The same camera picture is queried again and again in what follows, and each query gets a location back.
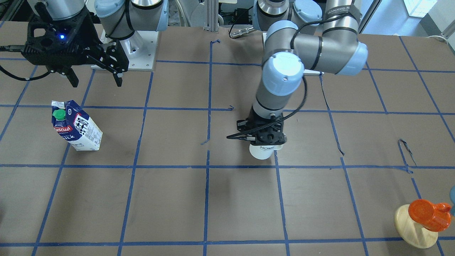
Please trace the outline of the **aluminium frame post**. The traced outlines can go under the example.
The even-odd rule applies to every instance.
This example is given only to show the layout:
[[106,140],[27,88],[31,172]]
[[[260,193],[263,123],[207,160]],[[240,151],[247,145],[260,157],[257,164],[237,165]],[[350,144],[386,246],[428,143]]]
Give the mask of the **aluminium frame post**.
[[206,19],[204,30],[218,33],[218,0],[205,0]]

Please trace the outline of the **white HOME mug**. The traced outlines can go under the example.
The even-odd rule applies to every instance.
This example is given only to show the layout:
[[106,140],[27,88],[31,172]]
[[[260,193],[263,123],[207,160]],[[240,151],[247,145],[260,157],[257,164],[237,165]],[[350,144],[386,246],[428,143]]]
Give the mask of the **white HOME mug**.
[[274,151],[282,149],[282,145],[249,145],[250,154],[256,159],[268,159],[274,154]]

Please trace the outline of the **orange mug on stand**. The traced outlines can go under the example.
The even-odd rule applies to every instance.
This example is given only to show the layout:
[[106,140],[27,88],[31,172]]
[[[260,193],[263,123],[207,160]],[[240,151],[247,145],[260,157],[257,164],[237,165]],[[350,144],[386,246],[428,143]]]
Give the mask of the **orange mug on stand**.
[[414,222],[432,232],[446,230],[451,224],[452,206],[448,203],[431,203],[425,199],[413,201],[408,207],[408,214]]

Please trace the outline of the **blue white milk carton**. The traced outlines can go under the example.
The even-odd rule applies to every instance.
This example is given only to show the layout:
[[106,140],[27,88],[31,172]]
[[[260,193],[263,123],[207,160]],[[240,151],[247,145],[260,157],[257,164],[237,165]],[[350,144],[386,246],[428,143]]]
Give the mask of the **blue white milk carton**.
[[103,132],[74,101],[52,101],[53,128],[77,151],[98,151]]

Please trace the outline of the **beige wooden stand base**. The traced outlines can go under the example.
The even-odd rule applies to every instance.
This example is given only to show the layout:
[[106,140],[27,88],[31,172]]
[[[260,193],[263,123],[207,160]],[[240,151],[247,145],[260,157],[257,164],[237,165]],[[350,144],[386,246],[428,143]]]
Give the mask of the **beige wooden stand base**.
[[428,249],[438,240],[438,232],[429,231],[415,222],[408,213],[409,204],[400,206],[394,214],[394,225],[398,234],[411,246]]

